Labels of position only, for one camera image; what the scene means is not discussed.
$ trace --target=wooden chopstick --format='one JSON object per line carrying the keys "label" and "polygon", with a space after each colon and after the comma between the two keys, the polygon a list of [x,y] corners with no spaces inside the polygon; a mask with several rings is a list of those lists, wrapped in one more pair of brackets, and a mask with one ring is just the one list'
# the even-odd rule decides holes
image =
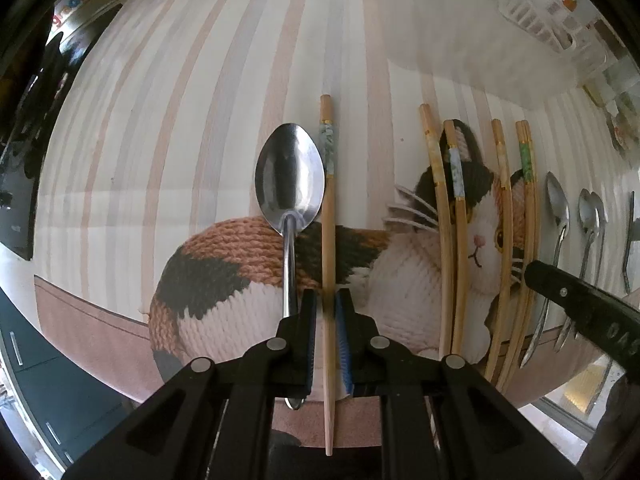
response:
{"label": "wooden chopstick", "polygon": [[320,131],[326,177],[322,199],[322,378],[324,384],[324,452],[334,452],[335,422],[335,181],[334,108],[331,96],[320,97]]}
{"label": "wooden chopstick", "polygon": [[504,145],[502,123],[498,119],[494,119],[491,121],[491,126],[494,130],[495,150],[498,156],[498,168],[500,169],[500,193],[502,195],[502,265],[500,267],[500,295],[498,296],[498,309],[495,316],[494,336],[491,339],[489,355],[484,369],[484,378],[489,382],[491,382],[494,376],[500,345],[502,343],[502,332],[509,315],[511,265],[513,257],[513,200],[511,196],[509,161]]}
{"label": "wooden chopstick", "polygon": [[[522,172],[524,174],[524,257],[522,261],[522,269],[529,265],[533,259],[535,238],[536,238],[536,199],[533,183],[533,174],[531,169],[531,157],[529,152],[529,144],[527,142],[527,133],[522,121],[516,123],[516,132],[518,134],[518,145],[520,147],[520,160],[522,162]],[[525,322],[527,320],[527,307],[529,307],[529,289],[524,283],[524,275],[520,278],[520,295],[518,297],[518,305],[516,308],[516,316],[511,329],[511,337],[507,348],[507,355],[500,370],[500,376],[496,388],[499,392],[503,392],[507,385],[508,379],[512,374],[511,367],[517,366],[518,361],[516,355],[520,352],[522,346],[521,335],[526,332]]]}
{"label": "wooden chopstick", "polygon": [[466,257],[466,201],[465,183],[462,178],[462,163],[460,152],[458,151],[458,140],[456,139],[456,127],[453,121],[444,121],[444,132],[449,145],[449,163],[451,166],[451,180],[453,182],[453,195],[455,196],[456,211],[456,307],[453,320],[453,340],[451,342],[451,353],[462,354],[462,341],[465,329],[466,311],[466,290],[468,287],[467,268],[468,258]]}
{"label": "wooden chopstick", "polygon": [[[520,121],[522,127],[524,129],[524,133],[526,134],[527,145],[529,147],[529,157],[531,160],[531,176],[533,181],[533,196],[535,202],[535,228],[534,228],[534,240],[533,240],[533,259],[538,257],[538,247],[540,244],[540,190],[538,189],[538,172],[536,171],[536,154],[533,149],[533,141],[531,139],[531,128],[529,126],[528,121]],[[524,266],[522,267],[522,281],[524,281]],[[536,299],[535,291],[529,289],[529,299],[527,300],[527,308],[525,311],[524,322],[522,326],[522,330],[520,332],[520,338],[518,340],[517,345],[517,353],[516,355],[520,355],[520,351],[522,350],[522,345],[524,344],[524,338],[527,335],[527,328],[529,327],[529,320],[531,318],[531,312],[533,310],[533,304]],[[513,378],[514,373],[520,366],[520,360],[515,359],[511,364],[511,370],[509,371],[509,375],[507,377],[507,381],[504,385],[504,390],[506,391],[511,379]]]}
{"label": "wooden chopstick", "polygon": [[440,347],[438,353],[442,359],[451,352],[451,330],[453,325],[453,246],[451,240],[451,224],[449,217],[449,197],[447,196],[447,181],[444,176],[444,166],[438,131],[433,121],[431,108],[428,104],[421,104],[418,109],[422,129],[427,139],[427,152],[433,174],[433,184],[436,194],[436,208],[438,211],[438,230],[440,232],[440,259],[442,265],[442,312],[440,317]]}

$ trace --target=cat eye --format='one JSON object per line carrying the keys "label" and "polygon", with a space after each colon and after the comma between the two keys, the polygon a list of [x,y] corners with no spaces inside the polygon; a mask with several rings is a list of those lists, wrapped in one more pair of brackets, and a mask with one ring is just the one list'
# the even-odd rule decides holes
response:
{"label": "cat eye", "polygon": [[495,248],[502,252],[502,229],[495,230]]}

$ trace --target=calico cat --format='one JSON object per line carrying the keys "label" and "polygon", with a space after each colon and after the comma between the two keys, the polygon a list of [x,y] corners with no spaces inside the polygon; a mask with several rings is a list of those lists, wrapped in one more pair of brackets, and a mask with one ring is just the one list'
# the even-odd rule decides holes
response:
{"label": "calico cat", "polygon": [[[499,177],[482,161],[475,137],[455,121],[465,183],[468,279],[463,356],[487,352],[485,326],[500,290],[502,201]],[[444,134],[440,143],[450,210],[454,195]],[[511,177],[514,280],[524,245],[522,172]],[[440,337],[440,235],[431,168],[413,191],[398,186],[385,231],[336,227],[336,282],[348,286],[356,310],[372,316],[381,334],[412,352],[436,358]],[[298,287],[321,287],[321,226],[296,241]],[[218,222],[187,240],[169,259],[149,310],[151,345],[165,380],[190,359],[241,356],[273,336],[282,315],[282,239],[263,218]]]}

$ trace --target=spoon bowl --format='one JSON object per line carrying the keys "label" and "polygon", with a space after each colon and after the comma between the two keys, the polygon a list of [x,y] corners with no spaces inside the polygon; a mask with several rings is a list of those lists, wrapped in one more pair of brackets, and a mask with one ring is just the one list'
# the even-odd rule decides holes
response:
{"label": "spoon bowl", "polygon": [[324,195],[324,168],[309,134],[281,124],[264,143],[255,167],[255,195],[266,221],[281,235],[293,216],[295,234],[313,221]]}
{"label": "spoon bowl", "polygon": [[569,201],[556,176],[550,171],[546,174],[546,197],[551,206],[551,212],[559,229],[568,227],[570,222]]}
{"label": "spoon bowl", "polygon": [[607,210],[604,209],[604,202],[600,198],[600,195],[595,191],[591,191],[591,203],[593,203],[596,211],[598,212],[598,222],[600,223],[600,228],[602,229],[604,225],[609,221],[609,219],[607,218]]}
{"label": "spoon bowl", "polygon": [[582,188],[578,199],[578,213],[580,213],[580,225],[585,234],[593,232],[595,236],[598,236],[600,231],[598,207],[594,203],[591,193],[584,188]]}

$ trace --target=metal spoon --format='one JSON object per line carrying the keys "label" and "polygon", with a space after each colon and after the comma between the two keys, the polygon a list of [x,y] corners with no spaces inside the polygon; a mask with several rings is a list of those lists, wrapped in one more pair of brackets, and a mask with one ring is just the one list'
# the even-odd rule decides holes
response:
{"label": "metal spoon", "polygon": [[598,256],[598,265],[596,267],[596,279],[593,285],[598,286],[598,280],[600,279],[600,268],[602,267],[602,253],[604,251],[604,235],[607,228],[607,212],[604,209],[604,203],[600,198],[600,195],[595,191],[591,191],[591,199],[593,200],[596,209],[598,210],[598,221],[600,222],[600,254]]}
{"label": "metal spoon", "polygon": [[[584,275],[587,273],[587,263],[589,261],[591,244],[593,244],[593,241],[596,239],[598,233],[600,232],[598,208],[594,204],[591,193],[589,193],[586,189],[583,189],[580,192],[580,199],[578,200],[578,212],[580,213],[580,224],[582,225],[582,230],[587,235],[587,243],[584,247],[582,265],[580,266],[580,276],[578,276],[581,280],[583,280]],[[560,330],[558,339],[556,339],[556,344],[554,345],[555,352],[559,352],[562,349],[562,346],[564,346],[564,343],[569,336],[569,332],[571,331],[575,331],[575,323],[571,321],[569,317],[567,317],[564,320],[564,324],[562,325],[562,329]]]}
{"label": "metal spoon", "polygon": [[[551,206],[551,212],[554,215],[554,219],[556,220],[556,226],[560,229],[558,233],[558,241],[556,242],[556,249],[554,250],[554,262],[553,265],[555,267],[558,266],[558,260],[560,259],[560,247],[562,246],[562,242],[566,237],[566,234],[569,231],[569,202],[566,199],[566,195],[564,194],[564,190],[562,190],[562,186],[556,179],[556,176],[550,171],[546,174],[546,198],[548,199],[549,205]],[[542,331],[545,327],[546,318],[549,313],[549,299],[545,298],[545,303],[542,305],[542,311],[540,312],[540,317],[538,318],[538,323],[536,324],[536,329],[533,332],[533,337],[531,338],[531,343],[527,348],[527,352],[524,354],[524,358],[520,364],[520,368],[522,368],[533,355],[533,352],[536,351],[536,347],[540,342],[540,336],[542,336]]]}
{"label": "metal spoon", "polygon": [[[281,124],[264,143],[255,166],[255,195],[266,221],[284,240],[282,316],[298,312],[296,235],[318,214],[324,195],[324,167],[309,134],[293,123]],[[296,410],[301,399],[286,399]]]}

